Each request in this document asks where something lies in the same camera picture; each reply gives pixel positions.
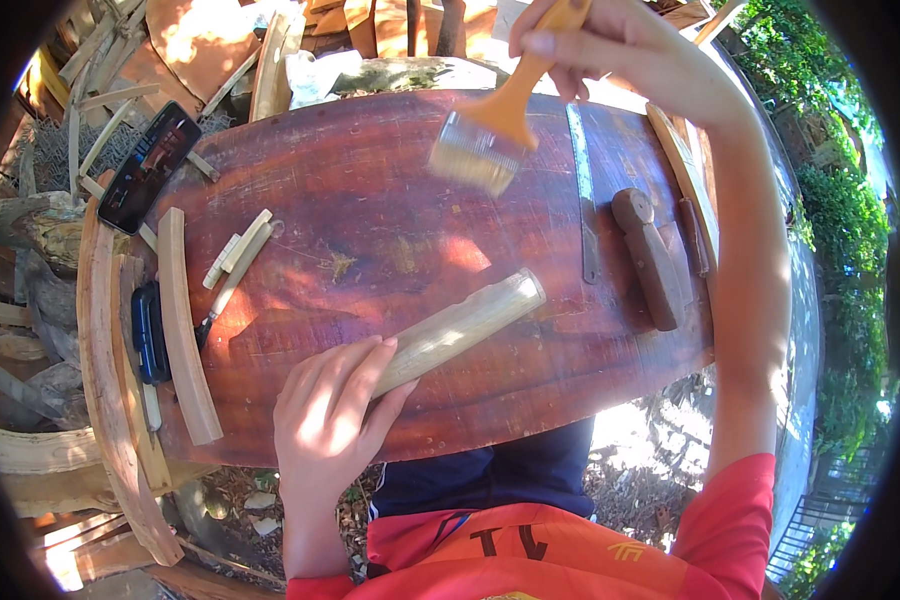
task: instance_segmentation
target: red shirt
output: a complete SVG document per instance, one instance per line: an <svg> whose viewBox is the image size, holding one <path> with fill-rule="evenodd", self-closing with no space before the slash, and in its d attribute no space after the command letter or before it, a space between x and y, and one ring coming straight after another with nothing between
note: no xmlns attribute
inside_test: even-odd
<svg viewBox="0 0 900 600"><path fill-rule="evenodd" d="M773 454L732 463L680 518L672 554L542 504L386 516L367 558L389 573L288 581L287 598L759 598L770 546Z"/></svg>

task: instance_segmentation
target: hand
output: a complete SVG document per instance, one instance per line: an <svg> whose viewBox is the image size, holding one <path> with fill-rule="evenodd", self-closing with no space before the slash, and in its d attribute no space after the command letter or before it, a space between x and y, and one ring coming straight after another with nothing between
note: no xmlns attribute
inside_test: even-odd
<svg viewBox="0 0 900 600"><path fill-rule="evenodd" d="M337 499L383 446L410 381L364 416L371 394L396 353L379 335L340 345L295 366L273 409L273 442L286 519L332 515Z"/></svg>
<svg viewBox="0 0 900 600"><path fill-rule="evenodd" d="M565 102L588 99L585 77L613 73L664 111L705 129L732 128L752 116L720 67L641 0L593 0L581 30L534 30L556 2L527 6L510 30L509 53L527 50L556 61L550 76Z"/></svg>

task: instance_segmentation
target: paintbrush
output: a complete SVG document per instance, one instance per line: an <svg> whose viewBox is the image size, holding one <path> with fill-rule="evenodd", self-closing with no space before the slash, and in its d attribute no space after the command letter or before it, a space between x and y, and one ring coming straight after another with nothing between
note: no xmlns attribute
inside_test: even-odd
<svg viewBox="0 0 900 600"><path fill-rule="evenodd" d="M584 25L591 0L557 0L537 30L574 31ZM513 74L485 98L453 105L430 152L427 169L435 175L478 186L497 197L507 189L528 152L540 140L527 126L527 102L540 78L554 66L530 52Z"/></svg>

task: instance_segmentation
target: fingernail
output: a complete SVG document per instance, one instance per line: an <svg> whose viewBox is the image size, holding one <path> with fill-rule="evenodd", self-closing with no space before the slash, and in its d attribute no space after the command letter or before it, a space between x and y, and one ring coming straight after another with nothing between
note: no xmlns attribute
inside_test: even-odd
<svg viewBox="0 0 900 600"><path fill-rule="evenodd" d="M557 38L552 31L533 30L524 34L523 47L532 53L549 57L554 54L554 48L557 47Z"/></svg>

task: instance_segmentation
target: brush bristles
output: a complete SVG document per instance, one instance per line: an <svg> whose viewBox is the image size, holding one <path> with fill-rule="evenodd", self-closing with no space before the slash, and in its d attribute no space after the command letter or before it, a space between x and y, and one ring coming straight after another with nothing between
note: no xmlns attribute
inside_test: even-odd
<svg viewBox="0 0 900 600"><path fill-rule="evenodd" d="M503 194L516 176L514 164L501 164L499 159L444 141L433 146L427 169L434 175L480 187L493 198Z"/></svg>

